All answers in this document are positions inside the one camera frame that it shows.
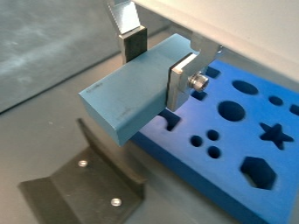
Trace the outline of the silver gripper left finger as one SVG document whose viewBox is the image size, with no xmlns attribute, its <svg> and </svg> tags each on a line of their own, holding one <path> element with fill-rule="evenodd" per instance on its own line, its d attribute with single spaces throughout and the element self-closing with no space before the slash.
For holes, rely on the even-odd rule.
<svg viewBox="0 0 299 224">
<path fill-rule="evenodd" d="M 147 51 L 147 28 L 140 24 L 136 4 L 131 0 L 105 0 L 105 6 L 127 63 Z"/>
</svg>

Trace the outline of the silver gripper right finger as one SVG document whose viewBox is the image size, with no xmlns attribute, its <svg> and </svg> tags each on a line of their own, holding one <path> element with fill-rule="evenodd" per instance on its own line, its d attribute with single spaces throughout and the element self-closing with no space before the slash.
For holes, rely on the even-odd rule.
<svg viewBox="0 0 299 224">
<path fill-rule="evenodd" d="M 165 107 L 175 111 L 188 100 L 191 90 L 200 92 L 209 84 L 204 72 L 220 56 L 221 45 L 199 33 L 191 35 L 189 52 L 168 70 Z"/>
</svg>

